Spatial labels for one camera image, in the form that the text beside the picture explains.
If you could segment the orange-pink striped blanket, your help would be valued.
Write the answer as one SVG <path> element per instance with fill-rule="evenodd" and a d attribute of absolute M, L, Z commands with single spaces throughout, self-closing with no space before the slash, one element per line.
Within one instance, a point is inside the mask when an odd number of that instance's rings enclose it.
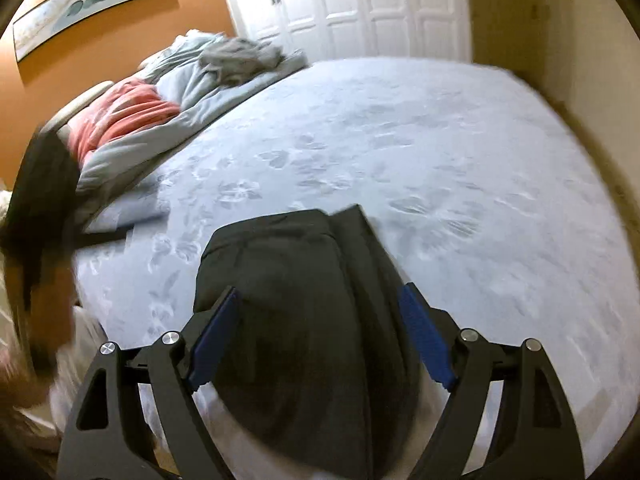
<path fill-rule="evenodd" d="M 180 110 L 177 103 L 163 99 L 154 84 L 129 78 L 111 86 L 70 118 L 67 147 L 83 165 L 103 145 L 163 125 Z"/>

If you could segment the grey crumpled garment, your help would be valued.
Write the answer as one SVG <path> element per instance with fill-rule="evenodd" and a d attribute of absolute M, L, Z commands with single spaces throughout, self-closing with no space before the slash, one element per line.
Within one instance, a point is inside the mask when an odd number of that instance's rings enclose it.
<path fill-rule="evenodd" d="M 221 86 L 239 86 L 257 74 L 275 70 L 283 60 L 282 48 L 269 42 L 227 38 L 205 47 L 198 65 Z"/>

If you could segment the person with dark hair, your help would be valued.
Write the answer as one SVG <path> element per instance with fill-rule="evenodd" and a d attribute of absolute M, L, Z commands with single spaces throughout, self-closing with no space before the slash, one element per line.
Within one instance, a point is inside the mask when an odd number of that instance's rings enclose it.
<path fill-rule="evenodd" d="M 14 341 L 1 350 L 1 475 L 51 479 L 58 442 L 100 323 L 78 304 L 74 215 L 78 163 L 52 130 L 29 142 L 1 221 L 1 277 Z"/>

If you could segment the black pants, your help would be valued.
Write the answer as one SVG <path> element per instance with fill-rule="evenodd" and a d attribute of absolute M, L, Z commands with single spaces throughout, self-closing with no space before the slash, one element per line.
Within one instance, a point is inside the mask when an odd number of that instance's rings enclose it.
<path fill-rule="evenodd" d="M 420 362 L 398 307 L 401 278 L 361 208 L 286 212 L 216 230 L 194 308 L 240 295 L 239 328 L 213 383 L 267 448 L 349 479 L 401 456 Z"/>

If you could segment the light grey-blue duvet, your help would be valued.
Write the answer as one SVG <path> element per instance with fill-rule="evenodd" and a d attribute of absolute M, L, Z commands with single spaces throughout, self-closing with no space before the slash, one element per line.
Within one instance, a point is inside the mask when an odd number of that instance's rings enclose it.
<path fill-rule="evenodd" d="M 258 92 L 307 67 L 304 51 L 188 32 L 113 84 L 68 124 L 87 221 L 160 161 Z"/>

